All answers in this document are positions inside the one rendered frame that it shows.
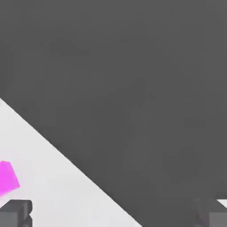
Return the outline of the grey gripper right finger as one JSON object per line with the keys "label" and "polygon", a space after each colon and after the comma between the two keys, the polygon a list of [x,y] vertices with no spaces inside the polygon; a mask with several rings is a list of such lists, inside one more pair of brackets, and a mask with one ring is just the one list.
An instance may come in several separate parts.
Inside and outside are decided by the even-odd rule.
{"label": "grey gripper right finger", "polygon": [[196,213],[192,227],[227,227],[227,208],[215,199],[195,199]]}

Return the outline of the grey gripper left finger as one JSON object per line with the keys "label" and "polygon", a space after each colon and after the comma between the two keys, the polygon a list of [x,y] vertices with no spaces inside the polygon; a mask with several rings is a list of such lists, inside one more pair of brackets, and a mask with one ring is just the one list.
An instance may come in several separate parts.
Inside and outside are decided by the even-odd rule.
{"label": "grey gripper left finger", "polygon": [[32,227],[31,200],[9,200],[0,208],[0,227]]}

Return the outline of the small magenta cube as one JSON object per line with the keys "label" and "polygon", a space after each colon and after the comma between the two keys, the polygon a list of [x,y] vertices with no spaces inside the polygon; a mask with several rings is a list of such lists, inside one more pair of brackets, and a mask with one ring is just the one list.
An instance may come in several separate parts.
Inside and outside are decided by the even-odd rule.
{"label": "small magenta cube", "polygon": [[0,161],[0,197],[20,187],[12,164]]}

